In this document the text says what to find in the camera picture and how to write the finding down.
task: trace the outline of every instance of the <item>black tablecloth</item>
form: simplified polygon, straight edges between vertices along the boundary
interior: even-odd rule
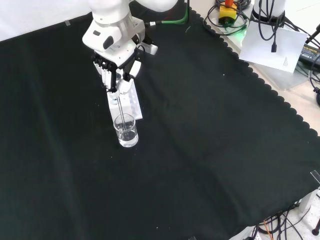
[[[139,142],[121,147],[82,43],[91,20],[0,43],[0,239],[227,240],[317,187],[317,133],[194,11],[148,31]]]

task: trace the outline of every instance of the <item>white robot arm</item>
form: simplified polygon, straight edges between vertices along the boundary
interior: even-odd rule
[[[170,10],[177,1],[137,0],[143,6],[157,12]],[[114,118],[117,114],[113,112],[112,105],[119,103],[119,111],[122,114],[121,102],[128,102],[130,93],[135,92],[134,78],[141,67],[137,46],[143,44],[141,48],[144,50],[146,46],[150,49],[158,48],[152,45],[152,41],[145,40],[147,39],[145,24],[141,19],[131,15],[129,0],[88,0],[88,2],[93,21],[82,41],[94,50],[93,63],[107,89],[109,107]]]

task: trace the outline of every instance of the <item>stirring rod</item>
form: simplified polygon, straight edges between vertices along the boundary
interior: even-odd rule
[[[118,102],[118,107],[119,107],[119,111],[120,111],[120,116],[121,116],[123,128],[124,128],[124,130],[127,130],[127,128],[126,128],[126,123],[125,123],[124,113],[123,113],[123,111],[122,111],[122,105],[121,105],[120,97],[117,97],[116,100],[117,100],[117,102]]]

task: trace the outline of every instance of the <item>orange wire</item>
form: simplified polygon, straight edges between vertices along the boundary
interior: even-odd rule
[[[272,235],[271,235],[271,233],[269,232],[269,228],[268,228],[267,223],[266,223],[265,220],[263,220],[263,224],[264,224],[264,226],[265,226],[266,231],[267,231],[268,234],[269,234],[270,239],[271,239],[271,240],[274,240],[273,237],[272,237]]]

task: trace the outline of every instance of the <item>water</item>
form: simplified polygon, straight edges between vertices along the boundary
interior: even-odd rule
[[[125,148],[131,148],[137,144],[139,136],[135,131],[123,132],[119,136],[119,143]]]

